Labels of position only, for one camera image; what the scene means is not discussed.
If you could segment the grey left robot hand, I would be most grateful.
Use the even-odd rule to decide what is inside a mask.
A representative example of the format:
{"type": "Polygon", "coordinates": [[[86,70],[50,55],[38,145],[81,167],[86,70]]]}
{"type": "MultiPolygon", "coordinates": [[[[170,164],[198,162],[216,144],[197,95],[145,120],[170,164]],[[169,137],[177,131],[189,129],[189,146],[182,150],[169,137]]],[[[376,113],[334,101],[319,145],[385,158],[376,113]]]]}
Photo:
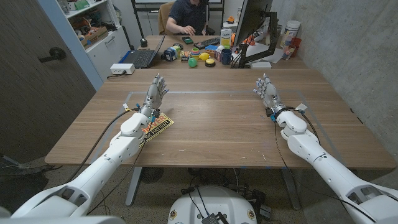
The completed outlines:
{"type": "Polygon", "coordinates": [[[168,92],[165,80],[159,74],[155,76],[144,98],[141,114],[150,117],[162,104],[163,96],[168,92]]]}

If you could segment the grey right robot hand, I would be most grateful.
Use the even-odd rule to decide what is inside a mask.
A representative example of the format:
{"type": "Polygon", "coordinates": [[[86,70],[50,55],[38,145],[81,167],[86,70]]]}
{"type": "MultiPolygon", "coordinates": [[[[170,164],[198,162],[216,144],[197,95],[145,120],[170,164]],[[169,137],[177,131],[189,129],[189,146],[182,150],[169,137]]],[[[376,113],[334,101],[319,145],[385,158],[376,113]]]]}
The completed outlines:
{"type": "Polygon", "coordinates": [[[253,89],[253,92],[262,99],[266,107],[267,117],[278,116],[279,113],[287,109],[266,73],[263,74],[262,78],[257,79],[256,88],[253,89]]]}

